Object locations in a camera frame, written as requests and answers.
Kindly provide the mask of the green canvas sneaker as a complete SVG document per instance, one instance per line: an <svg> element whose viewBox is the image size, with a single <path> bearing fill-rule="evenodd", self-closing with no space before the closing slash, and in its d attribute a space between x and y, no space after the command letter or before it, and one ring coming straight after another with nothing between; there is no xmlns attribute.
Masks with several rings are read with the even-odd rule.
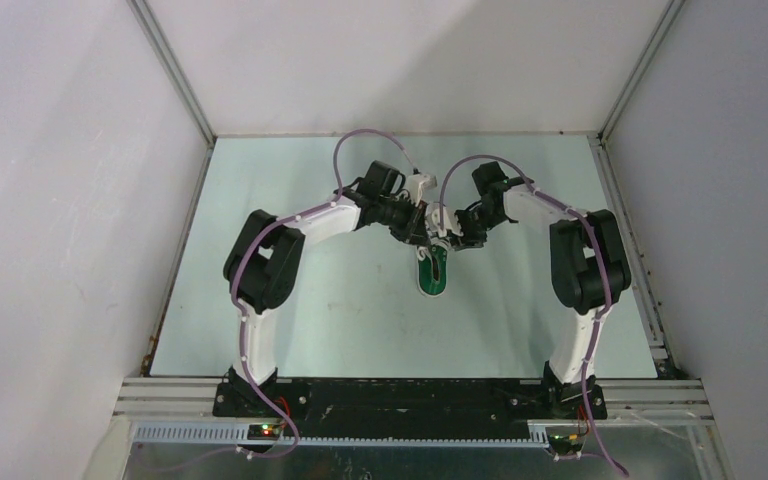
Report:
<svg viewBox="0 0 768 480"><path fill-rule="evenodd" d="M440 268L437 264L417 264L417 285L423 295L439 297L447 286L447 266Z"/></svg>

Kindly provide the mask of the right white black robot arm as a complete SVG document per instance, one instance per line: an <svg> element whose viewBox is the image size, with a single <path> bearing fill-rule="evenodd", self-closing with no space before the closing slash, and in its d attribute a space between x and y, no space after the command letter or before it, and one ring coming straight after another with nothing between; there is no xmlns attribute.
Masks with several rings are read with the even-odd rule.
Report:
<svg viewBox="0 0 768 480"><path fill-rule="evenodd" d="M549 419L594 419L595 357L603 324L632 275L616 216L609 210L582 211L545 193L522 171L508 177L507 160L478 154L472 178L479 198L452 215L437 231L455 250L481 248L502 223L540 221L549 231L550 279L573 322L544 365L538 392L513 396L514 409Z"/></svg>

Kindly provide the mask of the white shoelace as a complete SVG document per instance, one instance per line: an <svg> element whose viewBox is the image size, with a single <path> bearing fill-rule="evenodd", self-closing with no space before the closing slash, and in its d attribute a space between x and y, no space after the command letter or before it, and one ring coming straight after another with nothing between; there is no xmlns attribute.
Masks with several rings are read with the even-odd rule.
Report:
<svg viewBox="0 0 768 480"><path fill-rule="evenodd" d="M426 243L416 248L417 264L437 264L440 268L446 267L448 253L451 250L450 234L449 230L430 229Z"/></svg>

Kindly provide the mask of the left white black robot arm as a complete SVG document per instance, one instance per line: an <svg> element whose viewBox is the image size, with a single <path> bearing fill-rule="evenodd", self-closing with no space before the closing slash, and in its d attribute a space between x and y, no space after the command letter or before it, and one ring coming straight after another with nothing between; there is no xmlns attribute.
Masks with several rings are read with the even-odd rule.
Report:
<svg viewBox="0 0 768 480"><path fill-rule="evenodd" d="M269 382L277 372L278 310L294 289L305 247L371 225L387 228L403 244L426 247L430 235L423 195L436 185L430 174L405 175L375 161L364 176L349 185L340 184L319 205L284 218L262 209L249 215L226 259L223 276L241 314L233 371L246 381L237 402L250 415L264 416L276 403L276 390Z"/></svg>

